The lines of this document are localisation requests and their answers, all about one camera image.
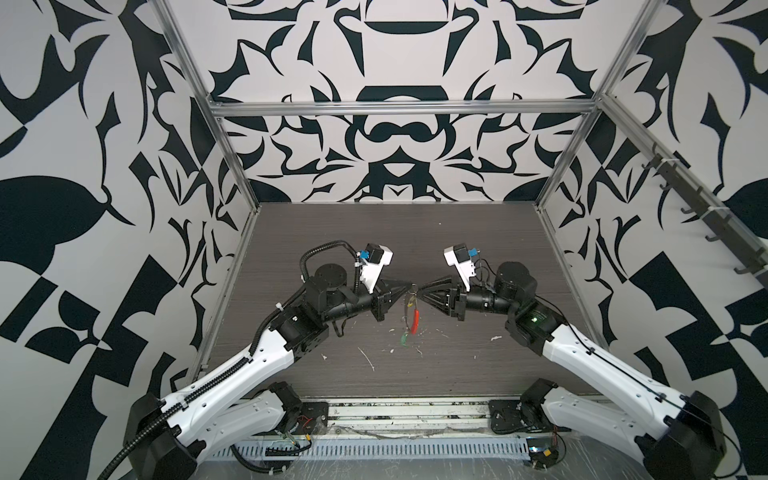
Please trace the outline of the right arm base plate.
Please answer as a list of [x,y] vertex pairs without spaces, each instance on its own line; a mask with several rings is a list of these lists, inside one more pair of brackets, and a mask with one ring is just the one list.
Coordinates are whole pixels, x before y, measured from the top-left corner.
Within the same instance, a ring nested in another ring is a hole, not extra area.
[[497,435],[553,431],[541,406],[533,402],[496,399],[488,402],[488,408],[490,428]]

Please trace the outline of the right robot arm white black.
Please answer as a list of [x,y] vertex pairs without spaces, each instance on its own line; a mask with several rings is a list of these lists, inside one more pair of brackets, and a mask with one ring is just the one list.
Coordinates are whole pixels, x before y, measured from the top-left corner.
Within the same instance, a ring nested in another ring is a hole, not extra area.
[[469,311],[506,316],[520,345],[596,389],[606,403],[588,400],[545,379],[520,398],[542,427],[565,427],[640,463],[654,479],[714,479],[728,436],[716,403],[702,392],[683,394],[621,361],[573,326],[536,293],[537,282],[519,262],[501,264],[491,283],[474,284],[469,264],[459,277],[418,289],[421,300],[450,317]]

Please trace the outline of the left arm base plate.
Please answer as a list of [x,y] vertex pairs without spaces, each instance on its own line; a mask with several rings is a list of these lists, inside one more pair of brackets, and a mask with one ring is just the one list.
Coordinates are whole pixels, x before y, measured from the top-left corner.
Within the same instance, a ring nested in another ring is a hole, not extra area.
[[283,431],[299,436],[324,432],[328,425],[329,407],[329,403],[324,401],[302,403],[287,412]]

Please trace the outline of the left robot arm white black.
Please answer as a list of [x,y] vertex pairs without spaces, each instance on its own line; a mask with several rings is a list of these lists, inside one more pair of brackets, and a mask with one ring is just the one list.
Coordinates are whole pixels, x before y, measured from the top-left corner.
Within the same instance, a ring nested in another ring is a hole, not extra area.
[[386,246],[370,243],[357,251],[344,240],[305,252],[301,287],[276,305],[247,347],[189,386],[164,398],[148,393],[132,405],[123,447],[100,478],[129,462],[139,479],[188,479],[208,457],[240,440],[288,434],[302,410],[292,387],[275,382],[251,400],[246,394],[329,335],[342,337],[349,319],[369,312],[383,321],[410,287],[380,277],[392,258]]

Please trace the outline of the large metal keyring red handle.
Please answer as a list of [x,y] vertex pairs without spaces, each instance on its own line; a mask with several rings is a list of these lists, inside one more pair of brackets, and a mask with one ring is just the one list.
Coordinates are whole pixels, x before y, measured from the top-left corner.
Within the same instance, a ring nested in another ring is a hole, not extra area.
[[418,288],[413,285],[405,298],[405,323],[407,333],[415,335],[419,328],[420,323],[420,310],[418,306]]

